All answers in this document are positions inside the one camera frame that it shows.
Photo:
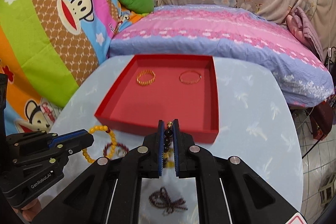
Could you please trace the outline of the left hand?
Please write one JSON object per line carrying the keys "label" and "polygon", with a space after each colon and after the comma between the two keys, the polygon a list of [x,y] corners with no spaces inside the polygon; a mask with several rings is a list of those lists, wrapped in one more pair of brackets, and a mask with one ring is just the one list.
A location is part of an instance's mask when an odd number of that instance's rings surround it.
{"label": "left hand", "polygon": [[41,206],[40,201],[37,198],[32,200],[29,204],[27,204],[22,209],[13,208],[13,211],[15,211],[17,214],[21,213],[23,218],[28,222],[31,222],[37,216],[37,214],[41,212],[41,210],[42,210],[42,206]]}

